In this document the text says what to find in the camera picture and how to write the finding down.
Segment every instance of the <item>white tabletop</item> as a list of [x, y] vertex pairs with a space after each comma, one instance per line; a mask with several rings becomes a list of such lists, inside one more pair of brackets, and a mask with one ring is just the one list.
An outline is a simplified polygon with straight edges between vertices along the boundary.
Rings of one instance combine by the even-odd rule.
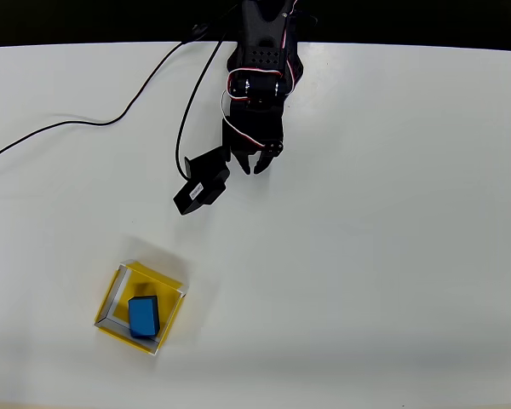
[[[117, 116], [173, 44], [0, 49], [0, 148]], [[214, 44], [124, 120], [0, 158], [0, 401], [105, 408], [511, 403], [511, 53], [300, 44], [284, 152], [172, 198], [181, 115]], [[224, 44], [181, 154], [221, 140]], [[115, 267], [189, 277], [156, 357], [97, 333]]]

